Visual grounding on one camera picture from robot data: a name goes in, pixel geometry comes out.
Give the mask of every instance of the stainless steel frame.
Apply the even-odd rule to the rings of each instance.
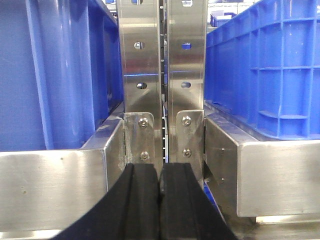
[[[259,141],[215,111],[205,152],[239,217],[320,213],[320,140]]]
[[[155,158],[152,162],[160,174],[163,165],[163,112],[159,1],[117,0],[116,4],[125,112],[153,115]]]
[[[81,149],[0,152],[0,240],[49,239],[103,197],[126,164],[121,112]]]
[[[259,224],[255,218],[237,216],[214,177],[207,184],[226,223],[239,240],[320,240],[319,215],[306,215],[304,220],[297,216],[273,216],[275,222]]]
[[[180,152],[177,152],[177,114],[183,110],[203,109],[207,5],[206,0],[167,1],[170,162],[181,161]]]

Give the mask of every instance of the stainless steel bracket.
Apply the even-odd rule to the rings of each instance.
[[[176,116],[204,109],[207,6],[206,0],[167,1],[169,162],[181,156],[177,142],[183,136],[176,135],[181,125]]]
[[[153,153],[148,153],[152,154],[149,161],[154,163],[159,174],[163,165],[159,1],[117,0],[116,4],[123,74],[124,111],[127,117],[131,113],[141,112],[148,112],[154,116],[152,121],[154,156]],[[138,129],[138,125],[133,122],[131,124],[135,130]],[[135,148],[140,145],[138,142],[144,141],[145,137],[136,138],[135,135],[132,137],[133,139],[130,139],[132,142],[129,145],[131,150],[136,150]],[[138,161],[139,154],[136,152],[132,152],[132,154],[132,156],[128,156],[128,159],[134,162]]]
[[[124,140],[127,163],[151,163],[161,168],[155,155],[155,119],[150,112],[124,114]]]
[[[193,173],[203,185],[205,111],[183,110],[176,115],[176,162],[190,163]]]

